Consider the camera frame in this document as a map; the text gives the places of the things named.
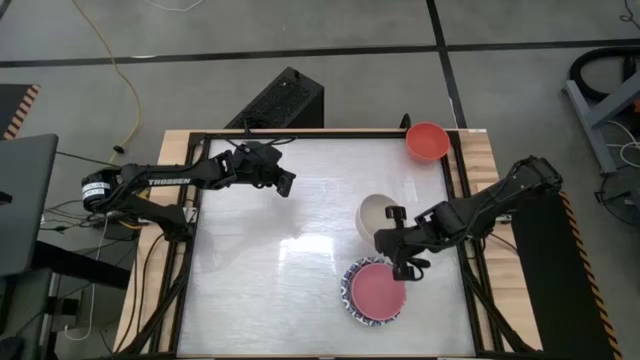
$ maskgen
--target orange and black stripe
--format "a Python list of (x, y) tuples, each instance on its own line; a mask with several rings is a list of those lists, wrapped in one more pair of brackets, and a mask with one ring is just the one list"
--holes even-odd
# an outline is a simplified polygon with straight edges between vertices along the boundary
[(4, 139), (12, 140), (18, 136), (18, 131), (20, 130), (20, 127), (22, 127), (24, 120), (27, 118), (27, 114), (29, 113), (29, 110), (31, 110), (33, 103), (36, 101), (38, 92), (40, 92), (39, 85), (31, 85), (31, 87), (27, 89), (27, 93), (22, 98), (18, 109), (11, 119), (9, 127), (4, 132)]
[(582, 237), (580, 236), (580, 230), (578, 230), (578, 222), (576, 221), (576, 217), (573, 214), (573, 210), (571, 210), (569, 198), (564, 192), (560, 192), (560, 197), (562, 198), (562, 203), (564, 205), (567, 216), (569, 217), (569, 225), (571, 226), (571, 231), (573, 233), (573, 238), (576, 241), (578, 252), (580, 253), (580, 257), (582, 258), (582, 265), (584, 266), (584, 270), (587, 274), (587, 279), (589, 280), (589, 283), (591, 285), (591, 292), (593, 293), (594, 300), (596, 302), (596, 305), (598, 306), (598, 310), (600, 311), (602, 325), (604, 326), (604, 330), (609, 337), (609, 344), (611, 345), (611, 349), (613, 351), (613, 357), (615, 360), (622, 360), (622, 353), (620, 351), (620, 346), (618, 345), (618, 340), (616, 339), (616, 333), (613, 330), (611, 320), (609, 320), (609, 315), (607, 314), (607, 310), (605, 309), (604, 300), (602, 300), (600, 289), (596, 284), (596, 278), (595, 275), (593, 275), (593, 270), (591, 269), (591, 264), (589, 262), (589, 256), (587, 255), (587, 250), (585, 249), (584, 243), (582, 242)]

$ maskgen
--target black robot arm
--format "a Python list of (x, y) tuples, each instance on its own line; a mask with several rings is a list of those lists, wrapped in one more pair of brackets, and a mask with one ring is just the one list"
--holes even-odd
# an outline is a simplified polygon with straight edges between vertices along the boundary
[(162, 206), (136, 196), (152, 186), (193, 185), (220, 190), (231, 184), (251, 184), (256, 188), (276, 186), (289, 196), (296, 175), (278, 166), (282, 153), (268, 144), (249, 141), (213, 158), (201, 158), (192, 165), (136, 165), (106, 168), (82, 179), (84, 208), (94, 213), (117, 211), (157, 223), (169, 241), (192, 238), (181, 206)]
[(391, 259), (396, 280), (420, 280), (422, 275), (416, 277), (414, 267), (422, 274), (421, 268), (429, 263), (415, 255), (486, 237), (498, 216), (516, 211), (529, 199), (557, 193), (561, 186), (562, 177), (547, 160), (531, 156), (515, 163), (504, 179), (489, 188), (469, 198), (443, 201), (416, 216), (415, 226), (404, 227), (404, 208), (387, 208), (396, 228), (374, 234), (376, 250)]

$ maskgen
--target pink bowl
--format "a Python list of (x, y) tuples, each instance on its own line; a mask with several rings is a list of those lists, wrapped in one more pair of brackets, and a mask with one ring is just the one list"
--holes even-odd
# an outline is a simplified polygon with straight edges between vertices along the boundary
[(403, 281), (393, 280), (387, 264), (370, 264), (360, 269), (351, 283), (351, 297), (358, 310), (372, 320), (396, 316), (406, 296)]
[(407, 151), (419, 162), (430, 162), (445, 156), (449, 151), (449, 135), (440, 126), (419, 123), (407, 131)]

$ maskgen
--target black box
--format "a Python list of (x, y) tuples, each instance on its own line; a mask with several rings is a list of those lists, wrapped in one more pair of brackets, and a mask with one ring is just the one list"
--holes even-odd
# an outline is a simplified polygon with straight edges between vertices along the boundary
[(287, 67), (225, 129), (323, 128), (324, 87)]

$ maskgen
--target yellow cable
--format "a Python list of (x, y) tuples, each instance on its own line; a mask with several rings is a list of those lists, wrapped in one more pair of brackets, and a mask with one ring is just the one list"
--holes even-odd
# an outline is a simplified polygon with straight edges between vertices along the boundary
[(129, 228), (129, 229), (131, 229), (131, 230), (140, 230), (140, 229), (142, 229), (142, 226), (136, 226), (136, 225), (127, 224), (126, 222), (124, 222), (124, 221), (122, 221), (122, 220), (118, 220), (118, 222), (119, 222), (122, 226), (124, 226), (124, 227), (126, 227), (126, 228)]
[[(116, 73), (118, 73), (118, 76), (120, 76), (122, 80), (124, 80), (124, 82), (127, 83), (127, 85), (129, 86), (129, 89), (131, 89), (131, 92), (133, 93), (133, 96), (136, 98), (136, 105), (138, 106), (138, 118), (136, 119), (136, 124), (134, 125), (133, 129), (131, 129), (131, 132), (129, 132), (129, 135), (127, 135), (127, 137), (120, 143), (120, 146), (124, 146), (125, 144), (127, 144), (127, 142), (129, 142), (133, 134), (135, 134), (136, 130), (138, 130), (138, 127), (142, 123), (142, 106), (140, 105), (140, 98), (138, 97), (138, 93), (136, 92), (136, 89), (133, 87), (133, 84), (131, 84), (131, 81), (129, 81), (129, 79), (123, 73), (120, 72), (120, 69), (118, 69), (118, 64), (116, 64), (116, 60), (113, 57), (111, 48), (109, 48), (109, 44), (107, 44), (107, 41), (104, 39), (104, 37), (102, 36), (98, 28), (91, 22), (91, 20), (89, 20), (89, 17), (84, 13), (84, 11), (82, 11), (82, 9), (80, 8), (80, 5), (78, 5), (76, 0), (71, 0), (71, 1), (73, 2), (73, 5), (76, 7), (76, 9), (78, 9), (78, 11), (80, 12), (80, 15), (82, 15), (82, 17), (87, 21), (87, 23), (91, 25), (96, 35), (98, 35), (98, 37), (100, 38), (100, 41), (102, 41), (102, 44), (104, 45), (104, 48), (107, 50), (107, 53), (109, 54), (109, 58), (111, 59), (111, 63), (113, 64), (114, 70), (116, 71)], [(111, 155), (111, 158), (109, 159), (109, 162), (113, 163), (113, 160), (116, 158), (117, 155), (118, 153), (114, 151), (113, 155)]]

